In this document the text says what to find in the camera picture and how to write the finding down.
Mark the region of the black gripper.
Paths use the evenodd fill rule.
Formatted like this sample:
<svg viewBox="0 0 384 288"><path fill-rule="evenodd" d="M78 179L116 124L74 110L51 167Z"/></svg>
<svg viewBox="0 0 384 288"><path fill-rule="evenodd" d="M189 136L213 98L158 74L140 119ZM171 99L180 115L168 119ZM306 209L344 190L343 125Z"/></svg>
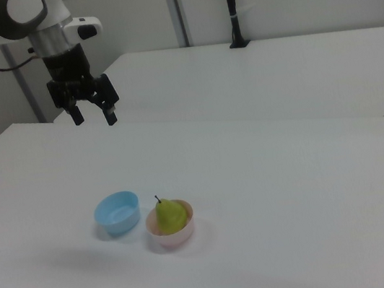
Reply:
<svg viewBox="0 0 384 288"><path fill-rule="evenodd" d="M80 126L84 122L76 97L91 94L94 94L91 102L101 109L108 125L112 126L118 121L115 115L118 93L107 74L94 79L81 44L60 55L43 58L43 62L51 75L47 89L53 104L65 110L75 125Z"/></svg>

